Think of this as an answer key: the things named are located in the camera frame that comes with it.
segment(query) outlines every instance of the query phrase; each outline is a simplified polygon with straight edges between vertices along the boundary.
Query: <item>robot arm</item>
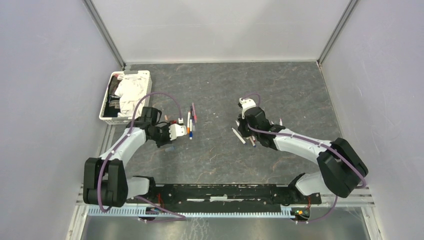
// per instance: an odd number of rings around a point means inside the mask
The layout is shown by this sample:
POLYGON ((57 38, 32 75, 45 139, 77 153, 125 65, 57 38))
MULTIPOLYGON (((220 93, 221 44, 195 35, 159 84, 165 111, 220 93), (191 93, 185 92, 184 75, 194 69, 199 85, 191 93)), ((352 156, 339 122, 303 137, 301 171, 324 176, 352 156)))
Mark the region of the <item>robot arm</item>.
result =
POLYGON ((131 127, 129 123, 122 136, 109 150, 98 158, 89 158, 85 162, 83 199, 86 204, 98 204, 97 185, 104 161, 107 161, 104 171, 104 174, 107 173, 107 179, 102 179, 101 182, 101 199, 104 205, 122 207, 127 199, 145 195, 150 185, 155 184, 150 182, 148 177, 127 178, 125 167, 136 150, 147 140, 155 141, 159 148, 187 134, 182 122, 159 123, 160 115, 162 112, 156 108, 143 107, 141 116, 134 121, 134 125, 131 127))
POLYGON ((319 172, 303 173, 295 178, 295 187, 303 195, 333 193, 346 198, 361 181, 349 166, 337 161, 337 156, 323 146, 335 149, 363 177, 368 174, 367 167, 345 139, 319 140, 270 124, 265 112, 249 98, 240 98, 239 106, 242 111, 238 117, 238 131, 243 137, 254 136, 264 147, 296 154, 319 166, 319 172))

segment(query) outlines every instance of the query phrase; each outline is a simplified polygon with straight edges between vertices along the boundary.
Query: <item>red wire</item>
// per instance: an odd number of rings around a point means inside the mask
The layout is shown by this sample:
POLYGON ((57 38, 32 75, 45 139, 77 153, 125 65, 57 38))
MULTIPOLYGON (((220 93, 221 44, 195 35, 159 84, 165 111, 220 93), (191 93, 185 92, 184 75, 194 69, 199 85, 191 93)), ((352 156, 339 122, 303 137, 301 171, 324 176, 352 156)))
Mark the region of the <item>red wire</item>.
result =
POLYGON ((306 210, 308 210, 308 209, 310 209, 311 208, 311 197, 310 196, 308 196, 307 197, 307 207, 306 207, 306 210))
POLYGON ((157 202, 159 203, 158 205, 159 205, 159 206, 161 206, 162 208, 164 208, 164 207, 165 207, 165 203, 164 203, 164 201, 162 200, 162 198, 161 198, 161 194, 160 194, 160 193, 157 195, 157 202))

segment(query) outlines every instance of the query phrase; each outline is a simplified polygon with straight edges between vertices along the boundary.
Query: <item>speckled gray mat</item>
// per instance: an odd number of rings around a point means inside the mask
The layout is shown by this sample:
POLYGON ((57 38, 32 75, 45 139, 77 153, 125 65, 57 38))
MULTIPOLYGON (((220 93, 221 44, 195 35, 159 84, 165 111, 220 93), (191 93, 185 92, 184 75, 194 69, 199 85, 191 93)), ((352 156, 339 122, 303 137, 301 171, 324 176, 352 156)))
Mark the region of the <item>speckled gray mat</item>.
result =
MULTIPOLYGON (((181 104, 184 122, 194 102, 198 123, 193 140, 180 137, 157 148, 153 141, 140 147, 126 167, 127 177, 154 177, 157 183, 289 183, 300 173, 318 166, 291 153, 243 145, 231 130, 236 128, 238 98, 258 92, 269 120, 299 134, 323 140, 340 136, 324 80, 315 62, 243 62, 133 65, 149 70, 152 92, 174 95, 181 104)), ((174 102, 153 96, 150 106, 171 119, 178 117, 174 102)), ((116 141, 124 130, 117 126, 116 141)))

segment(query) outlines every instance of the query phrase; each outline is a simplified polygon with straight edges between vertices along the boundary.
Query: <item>gray wall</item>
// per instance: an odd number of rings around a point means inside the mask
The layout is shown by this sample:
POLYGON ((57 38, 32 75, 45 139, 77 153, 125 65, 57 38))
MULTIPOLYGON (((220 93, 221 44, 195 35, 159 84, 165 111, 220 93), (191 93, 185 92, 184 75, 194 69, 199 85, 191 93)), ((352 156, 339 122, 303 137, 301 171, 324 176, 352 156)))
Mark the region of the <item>gray wall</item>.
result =
POLYGON ((349 0, 93 0, 127 62, 316 60, 349 0))
POLYGON ((118 69, 81 0, 0 3, 0 239, 64 239, 118 69))
POLYGON ((323 74, 388 240, 424 234, 424 1, 360 1, 323 74))

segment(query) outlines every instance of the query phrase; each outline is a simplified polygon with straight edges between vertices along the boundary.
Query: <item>white basket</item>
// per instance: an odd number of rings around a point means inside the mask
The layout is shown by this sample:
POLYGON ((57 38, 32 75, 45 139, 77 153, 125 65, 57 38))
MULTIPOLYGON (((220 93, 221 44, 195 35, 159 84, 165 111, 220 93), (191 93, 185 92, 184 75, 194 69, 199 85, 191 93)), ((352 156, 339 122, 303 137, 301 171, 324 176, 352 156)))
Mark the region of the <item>white basket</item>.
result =
MULTIPOLYGON (((105 112, 106 104, 108 103, 109 85, 111 83, 112 76, 114 74, 124 74, 124 72, 123 71, 114 71, 110 75, 109 82, 107 83, 107 87, 106 87, 106 92, 104 93, 103 104, 101 105, 100 114, 98 115, 98 118, 100 120, 105 121, 109 125, 125 125, 125 124, 127 124, 127 123, 129 123, 131 121, 131 117, 103 117, 103 114, 105 112)), ((145 77, 148 77, 147 87, 144 88, 145 89, 144 95, 149 94, 150 91, 152 90, 152 79, 150 78, 150 71, 147 71, 147 70, 138 71, 138 73, 136 73, 136 74, 137 75, 142 75, 144 78, 145 77)), ((142 108, 144 106, 148 106, 149 105, 149 100, 150 100, 150 96, 148 96, 144 100, 144 103, 140 104, 139 108, 142 108)))

